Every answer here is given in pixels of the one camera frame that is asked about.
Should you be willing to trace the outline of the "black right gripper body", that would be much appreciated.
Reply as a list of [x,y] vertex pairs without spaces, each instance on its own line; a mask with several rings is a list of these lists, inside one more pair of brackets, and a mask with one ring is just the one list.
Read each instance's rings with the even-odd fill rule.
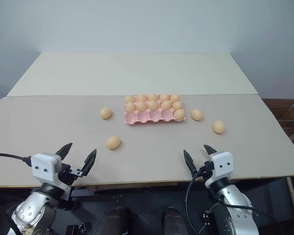
[[212,161],[206,161],[198,172],[197,177],[202,177],[206,182],[212,176],[212,170],[214,170],[214,163]]

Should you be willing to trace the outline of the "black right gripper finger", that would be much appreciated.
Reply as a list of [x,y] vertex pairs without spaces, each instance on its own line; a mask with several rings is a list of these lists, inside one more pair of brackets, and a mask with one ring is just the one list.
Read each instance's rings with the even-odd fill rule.
[[183,150],[183,154],[184,154],[185,163],[186,163],[190,173],[192,175],[196,175],[197,174],[197,169],[196,169],[196,167],[194,165],[192,157],[190,156],[190,154],[185,149]]
[[209,156],[212,155],[212,154],[217,153],[217,151],[213,147],[211,147],[209,145],[204,144],[203,147],[205,148],[205,150],[206,150],[206,152],[207,152],[207,154]]

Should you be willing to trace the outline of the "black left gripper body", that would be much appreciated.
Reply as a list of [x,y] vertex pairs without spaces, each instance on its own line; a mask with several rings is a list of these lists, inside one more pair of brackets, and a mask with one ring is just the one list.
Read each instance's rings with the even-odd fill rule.
[[62,163],[61,166],[62,169],[58,174],[58,178],[62,183],[68,186],[71,186],[74,181],[78,179],[78,177],[82,177],[85,170],[85,167],[82,169],[72,170],[69,164],[64,163]]

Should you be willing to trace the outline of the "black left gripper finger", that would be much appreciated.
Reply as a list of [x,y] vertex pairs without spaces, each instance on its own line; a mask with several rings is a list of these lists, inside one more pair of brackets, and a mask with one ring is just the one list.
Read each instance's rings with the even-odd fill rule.
[[70,148],[72,146],[72,143],[68,143],[64,146],[62,146],[56,153],[55,155],[59,156],[61,160],[64,160],[64,158],[67,156],[67,154],[70,151]]
[[93,167],[95,163],[96,155],[97,155],[97,150],[95,149],[88,155],[88,157],[84,161],[84,166],[81,169],[82,177],[88,175],[89,171],[91,170],[91,168]]

